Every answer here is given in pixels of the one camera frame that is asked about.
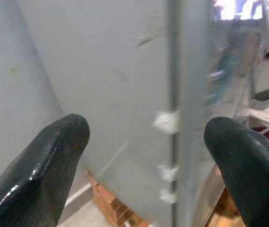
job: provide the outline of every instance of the white baseboard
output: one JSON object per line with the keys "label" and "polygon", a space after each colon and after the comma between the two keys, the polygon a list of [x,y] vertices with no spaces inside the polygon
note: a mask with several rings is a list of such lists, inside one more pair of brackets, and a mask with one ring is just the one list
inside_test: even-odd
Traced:
{"label": "white baseboard", "polygon": [[91,184],[88,183],[67,199],[59,224],[69,218],[74,212],[84,206],[87,202],[92,200],[92,198],[93,193]]}

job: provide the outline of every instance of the scuff mark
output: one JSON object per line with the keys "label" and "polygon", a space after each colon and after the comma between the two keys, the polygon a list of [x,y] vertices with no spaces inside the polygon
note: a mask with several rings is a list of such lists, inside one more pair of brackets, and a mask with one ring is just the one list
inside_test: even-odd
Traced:
{"label": "scuff mark", "polygon": [[15,67],[10,68],[10,70],[9,70],[9,72],[12,73],[12,74],[16,73],[16,71],[17,71],[17,70],[16,70]]}
{"label": "scuff mark", "polygon": [[137,36],[138,47],[168,33],[169,31],[167,24],[163,23],[159,16],[153,15],[147,21],[146,31],[143,34]]}
{"label": "scuff mark", "polygon": [[118,78],[120,78],[122,81],[124,81],[124,82],[128,81],[128,77],[124,73],[122,73],[121,71],[116,70],[115,73],[116,73],[116,76]]}
{"label": "scuff mark", "polygon": [[97,179],[100,179],[101,176],[103,175],[104,172],[107,171],[107,169],[113,165],[114,161],[116,160],[116,158],[126,150],[126,148],[128,147],[128,145],[130,144],[130,140],[126,141],[121,147],[120,149],[118,149],[110,158],[110,160],[108,160],[108,162],[103,166],[103,168],[100,170],[100,172],[96,175]]}

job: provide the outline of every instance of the stain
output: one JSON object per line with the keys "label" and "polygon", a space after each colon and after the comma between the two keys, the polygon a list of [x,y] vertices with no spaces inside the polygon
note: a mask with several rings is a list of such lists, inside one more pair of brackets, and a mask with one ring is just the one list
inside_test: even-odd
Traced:
{"label": "stain", "polygon": [[10,68],[9,72],[12,73],[12,74],[15,74],[16,73],[16,68],[15,67],[12,67]]}
{"label": "stain", "polygon": [[168,24],[163,22],[162,18],[155,13],[147,18],[145,31],[137,36],[137,47],[141,47],[169,33]]}
{"label": "stain", "polygon": [[127,82],[129,80],[129,78],[124,74],[122,73],[121,71],[116,71],[115,72],[116,76],[123,82]]}

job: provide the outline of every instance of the white tape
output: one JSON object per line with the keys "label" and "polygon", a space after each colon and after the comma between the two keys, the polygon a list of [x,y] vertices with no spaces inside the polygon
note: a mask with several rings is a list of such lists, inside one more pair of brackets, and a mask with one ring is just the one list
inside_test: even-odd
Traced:
{"label": "white tape", "polygon": [[160,195],[160,199],[165,201],[168,204],[174,204],[176,203],[176,194],[175,193],[170,193],[167,190],[161,190],[161,195]]}
{"label": "white tape", "polygon": [[157,167],[159,172],[160,172],[160,175],[161,175],[161,178],[167,182],[173,182],[176,180],[176,176],[177,176],[177,173],[178,173],[178,169],[179,167],[174,167],[174,168],[170,168],[170,167],[167,167],[167,166],[158,166]]}
{"label": "white tape", "polygon": [[152,126],[166,134],[177,133],[179,131],[179,111],[172,113],[157,112]]}

